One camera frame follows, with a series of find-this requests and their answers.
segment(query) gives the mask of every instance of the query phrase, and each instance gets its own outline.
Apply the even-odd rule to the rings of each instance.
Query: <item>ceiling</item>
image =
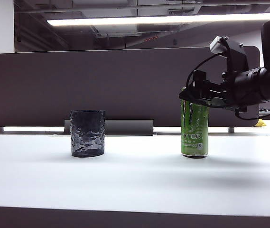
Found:
[[[203,26],[51,27],[49,19],[270,12],[264,0],[14,0],[16,51],[115,49]]]

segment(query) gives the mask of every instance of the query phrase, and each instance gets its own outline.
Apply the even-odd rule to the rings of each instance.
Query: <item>yellow object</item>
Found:
[[[265,122],[262,119],[259,119],[254,127],[264,127],[264,126],[266,126]]]

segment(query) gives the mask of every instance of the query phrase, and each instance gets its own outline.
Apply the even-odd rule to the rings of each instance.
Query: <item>white table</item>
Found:
[[[0,134],[0,206],[270,216],[266,123],[211,128],[203,159],[177,135],[106,136],[104,155],[75,158],[69,136]]]

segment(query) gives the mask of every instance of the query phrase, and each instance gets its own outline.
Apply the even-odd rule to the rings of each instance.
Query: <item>ceiling pipe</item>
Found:
[[[270,4],[270,0],[262,1],[232,1],[232,2],[208,2],[208,3],[178,3],[178,4],[157,4],[157,5],[138,5],[138,6],[86,6],[81,8],[66,8],[66,9],[35,9],[35,10],[23,10],[16,11],[16,14],[20,13],[58,13],[58,12],[80,12],[85,10],[121,10],[121,9],[146,9],[146,8],[160,8],[160,7],[202,7],[202,6],[237,6],[237,5],[261,5]]]

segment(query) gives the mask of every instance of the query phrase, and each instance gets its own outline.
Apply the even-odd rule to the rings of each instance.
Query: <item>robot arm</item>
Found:
[[[210,44],[214,56],[227,58],[227,71],[220,84],[206,79],[206,72],[192,71],[179,98],[209,107],[226,108],[237,113],[247,106],[270,102],[270,21],[261,30],[265,67],[250,70],[242,44],[228,37],[216,37]]]

